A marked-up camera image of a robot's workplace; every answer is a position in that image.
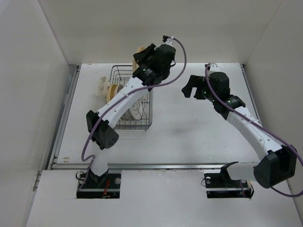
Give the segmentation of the tan plastic plate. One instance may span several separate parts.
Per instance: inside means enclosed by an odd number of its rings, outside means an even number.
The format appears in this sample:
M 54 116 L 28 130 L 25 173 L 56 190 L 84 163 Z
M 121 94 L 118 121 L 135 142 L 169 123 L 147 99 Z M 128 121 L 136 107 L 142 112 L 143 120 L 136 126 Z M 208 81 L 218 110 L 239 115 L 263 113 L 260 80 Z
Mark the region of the tan plastic plate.
M 142 52 L 143 50 L 145 50 L 145 47 L 144 47 L 144 46 L 141 46 L 141 47 L 138 48 L 138 50 L 136 51 L 135 54 L 140 53 L 140 52 Z M 134 73 L 138 68 L 139 68 L 138 61 L 137 61 L 136 58 L 133 58 L 132 72 Z

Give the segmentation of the white plate green rim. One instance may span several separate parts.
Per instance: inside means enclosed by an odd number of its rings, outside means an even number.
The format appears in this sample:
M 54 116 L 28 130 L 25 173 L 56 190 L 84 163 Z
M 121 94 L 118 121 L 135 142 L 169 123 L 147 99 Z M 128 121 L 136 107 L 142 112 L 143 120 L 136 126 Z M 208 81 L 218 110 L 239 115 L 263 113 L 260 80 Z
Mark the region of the white plate green rim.
M 129 108 L 131 119 L 133 121 L 140 121 L 147 118 L 146 107 L 147 107 L 147 95 L 140 97 L 135 101 Z

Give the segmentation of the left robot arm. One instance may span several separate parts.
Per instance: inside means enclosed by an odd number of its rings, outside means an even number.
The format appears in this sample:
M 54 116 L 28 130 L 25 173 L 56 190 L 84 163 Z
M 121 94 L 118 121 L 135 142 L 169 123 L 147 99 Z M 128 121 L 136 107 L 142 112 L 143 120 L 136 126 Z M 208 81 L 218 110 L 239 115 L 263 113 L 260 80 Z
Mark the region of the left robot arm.
M 93 186 L 99 188 L 106 182 L 108 170 L 104 149 L 116 144 L 119 135 L 114 127 L 122 115 L 141 97 L 155 87 L 164 86 L 175 62 L 176 49 L 168 39 L 160 45 L 150 44 L 133 55 L 138 66 L 124 87 L 107 104 L 86 115 L 89 131 L 88 142 L 94 142 L 99 152 L 91 155 L 87 176 Z

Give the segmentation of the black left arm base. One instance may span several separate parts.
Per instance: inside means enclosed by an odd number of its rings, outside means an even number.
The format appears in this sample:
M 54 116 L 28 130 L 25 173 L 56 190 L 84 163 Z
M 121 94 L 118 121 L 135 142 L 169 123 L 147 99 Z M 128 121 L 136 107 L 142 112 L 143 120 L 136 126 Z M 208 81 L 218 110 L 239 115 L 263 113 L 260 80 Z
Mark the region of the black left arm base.
M 101 185 L 95 184 L 91 178 L 88 178 L 81 187 L 84 183 L 85 175 L 82 171 L 76 173 L 76 179 L 78 180 L 76 191 L 77 199 L 120 198 L 121 173 L 108 173 L 105 181 L 102 181 Z

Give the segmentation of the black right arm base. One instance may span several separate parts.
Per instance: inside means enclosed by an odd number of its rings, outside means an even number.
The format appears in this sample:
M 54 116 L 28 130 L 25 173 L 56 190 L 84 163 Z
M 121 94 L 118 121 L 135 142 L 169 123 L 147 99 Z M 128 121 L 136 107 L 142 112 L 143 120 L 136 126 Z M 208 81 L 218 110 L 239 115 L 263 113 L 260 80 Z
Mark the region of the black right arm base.
M 246 180 L 223 180 L 220 173 L 204 174 L 208 199 L 247 198 L 254 195 L 252 184 Z

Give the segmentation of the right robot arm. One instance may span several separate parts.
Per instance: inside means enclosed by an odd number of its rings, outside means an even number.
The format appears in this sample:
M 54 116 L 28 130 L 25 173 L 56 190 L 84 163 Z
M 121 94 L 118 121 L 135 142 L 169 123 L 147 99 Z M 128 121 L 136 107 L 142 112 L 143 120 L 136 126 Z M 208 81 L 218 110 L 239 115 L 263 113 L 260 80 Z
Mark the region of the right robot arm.
M 236 180 L 247 180 L 271 188 L 294 176 L 297 161 L 294 148 L 262 130 L 245 103 L 231 94 L 225 73 L 213 72 L 207 77 L 191 75 L 181 91 L 189 98 L 193 88 L 196 88 L 194 98 L 209 100 L 214 110 L 241 133 L 260 160 L 258 163 L 224 165 L 219 174 L 222 185 L 231 186 Z

